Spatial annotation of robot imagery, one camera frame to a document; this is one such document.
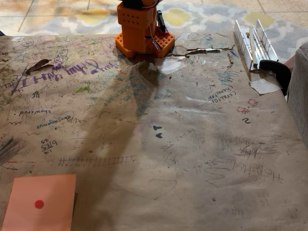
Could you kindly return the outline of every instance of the patterned carpet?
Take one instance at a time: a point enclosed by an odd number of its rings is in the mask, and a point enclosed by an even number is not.
[[[163,1],[158,7],[172,33],[207,31],[233,31],[234,22],[241,26],[255,26],[260,19],[281,62],[293,55],[296,49],[308,42],[308,29],[257,12],[240,8],[195,2]],[[90,9],[84,13],[57,17],[27,31],[30,35],[107,34],[121,30],[117,23],[116,4],[104,9]]]

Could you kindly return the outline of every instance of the green marker mark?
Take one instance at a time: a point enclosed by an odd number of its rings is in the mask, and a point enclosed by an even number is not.
[[[85,91],[85,90],[87,90],[87,91],[90,90],[90,85],[89,85],[89,84],[86,85],[86,86],[84,86],[84,87],[78,88],[78,89],[75,91],[75,93],[83,92],[83,91]]]

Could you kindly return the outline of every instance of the wire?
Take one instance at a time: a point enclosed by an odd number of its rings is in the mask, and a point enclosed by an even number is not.
[[[154,44],[154,46],[156,47],[156,49],[158,49],[159,51],[161,51],[161,48],[158,44],[158,42],[156,42],[156,40],[153,38],[152,36],[152,31],[151,31],[151,26],[149,26],[149,29],[150,29],[150,34],[151,34],[151,38],[152,38],[152,43]]]
[[[152,5],[152,6],[143,6],[142,8],[153,8],[153,7],[157,6],[158,4],[159,4],[159,0],[156,0],[154,5]]]

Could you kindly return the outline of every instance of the black clip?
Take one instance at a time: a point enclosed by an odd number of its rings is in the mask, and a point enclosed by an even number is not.
[[[163,19],[163,14],[161,11],[157,11],[157,22],[158,22],[158,29],[162,33],[166,33],[166,26],[165,26],[165,21]]]

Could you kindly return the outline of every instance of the red dot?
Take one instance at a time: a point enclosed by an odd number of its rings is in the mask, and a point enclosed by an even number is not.
[[[43,208],[44,207],[44,202],[42,200],[37,200],[35,203],[34,203],[34,207],[35,208]]]

